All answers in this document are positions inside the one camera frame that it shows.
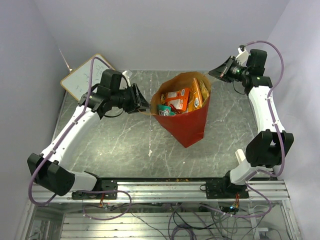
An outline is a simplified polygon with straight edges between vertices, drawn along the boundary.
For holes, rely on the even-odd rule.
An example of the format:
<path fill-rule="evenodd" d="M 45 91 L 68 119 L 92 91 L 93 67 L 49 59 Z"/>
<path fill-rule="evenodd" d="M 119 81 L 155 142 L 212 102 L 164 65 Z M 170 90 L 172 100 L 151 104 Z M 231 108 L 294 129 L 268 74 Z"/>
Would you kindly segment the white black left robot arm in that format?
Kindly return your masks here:
<path fill-rule="evenodd" d="M 91 199 L 101 195 L 102 186 L 97 183 L 99 177 L 87 172 L 72 172 L 66 167 L 80 141 L 112 108 L 128 114 L 149 109 L 150 104 L 135 83 L 120 88 L 124 79 L 119 71 L 105 70 L 100 82 L 81 97 L 72 118 L 56 139 L 40 154 L 32 153 L 28 157 L 33 183 L 57 196 L 64 196 L 71 190 L 84 190 Z"/>

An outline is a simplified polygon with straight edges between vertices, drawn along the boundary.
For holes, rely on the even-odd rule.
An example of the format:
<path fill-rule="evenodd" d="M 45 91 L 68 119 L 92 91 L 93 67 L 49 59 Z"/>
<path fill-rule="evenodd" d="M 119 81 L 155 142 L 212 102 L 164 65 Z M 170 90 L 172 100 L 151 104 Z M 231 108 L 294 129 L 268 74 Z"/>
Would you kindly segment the orange chip bag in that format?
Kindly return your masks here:
<path fill-rule="evenodd" d="M 193 78 L 192 85 L 189 91 L 186 112 L 189 113 L 201 109 L 204 105 L 204 101 L 209 96 L 209 91 L 203 81 L 198 80 L 197 78 Z"/>

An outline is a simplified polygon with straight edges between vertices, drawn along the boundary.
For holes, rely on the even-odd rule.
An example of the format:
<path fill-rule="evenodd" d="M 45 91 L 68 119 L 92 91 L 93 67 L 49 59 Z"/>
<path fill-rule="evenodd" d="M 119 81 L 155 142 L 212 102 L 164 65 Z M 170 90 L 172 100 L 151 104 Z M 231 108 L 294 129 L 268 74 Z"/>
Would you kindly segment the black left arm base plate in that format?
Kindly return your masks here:
<path fill-rule="evenodd" d="M 115 200 L 117 198 L 118 184 L 115 180 L 100 178 L 93 190 L 73 191 L 72 200 Z"/>

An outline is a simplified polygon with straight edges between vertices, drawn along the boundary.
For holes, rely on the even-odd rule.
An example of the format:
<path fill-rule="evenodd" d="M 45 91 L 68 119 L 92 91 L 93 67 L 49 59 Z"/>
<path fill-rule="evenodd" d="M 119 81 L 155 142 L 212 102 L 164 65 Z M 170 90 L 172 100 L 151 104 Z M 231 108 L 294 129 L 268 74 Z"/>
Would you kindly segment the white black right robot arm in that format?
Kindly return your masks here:
<path fill-rule="evenodd" d="M 281 175 L 285 157 L 294 142 L 293 134 L 285 130 L 279 119 L 273 100 L 274 86 L 270 77 L 264 75 L 266 60 L 266 51 L 247 51 L 242 45 L 237 56 L 230 56 L 209 72 L 210 76 L 223 82 L 242 84 L 257 127 L 257 135 L 245 151 L 236 153 L 238 166 L 226 174 L 228 181 L 220 186 L 220 192 L 226 198 L 233 197 L 238 192 L 237 185 L 244 185 L 257 173 L 268 174 L 268 169 L 279 166 L 279 172 L 272 176 Z"/>

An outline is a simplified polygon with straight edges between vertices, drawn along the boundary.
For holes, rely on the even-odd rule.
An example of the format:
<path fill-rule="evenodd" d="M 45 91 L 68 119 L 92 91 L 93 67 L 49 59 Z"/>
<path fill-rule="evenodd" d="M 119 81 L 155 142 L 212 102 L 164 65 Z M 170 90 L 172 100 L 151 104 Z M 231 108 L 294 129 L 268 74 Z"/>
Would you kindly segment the red paper bag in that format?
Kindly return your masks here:
<path fill-rule="evenodd" d="M 211 82 L 204 73 L 183 72 L 162 83 L 150 101 L 149 115 L 153 116 L 185 148 L 204 138 L 210 98 L 208 97 L 204 101 L 202 108 L 175 116 L 159 115 L 157 105 L 161 103 L 161 94 L 190 87 L 194 78 L 203 83 L 209 93 L 211 92 Z"/>

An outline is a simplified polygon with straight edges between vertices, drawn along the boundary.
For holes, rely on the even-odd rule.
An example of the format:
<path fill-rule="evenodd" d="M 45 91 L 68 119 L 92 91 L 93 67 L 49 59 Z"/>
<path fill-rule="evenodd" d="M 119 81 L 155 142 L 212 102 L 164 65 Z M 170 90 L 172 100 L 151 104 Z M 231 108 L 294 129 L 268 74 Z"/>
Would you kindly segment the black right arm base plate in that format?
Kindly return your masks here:
<path fill-rule="evenodd" d="M 227 177 L 210 178 L 199 189 L 205 192 L 207 199 L 249 198 L 248 189 L 245 185 L 233 184 Z"/>

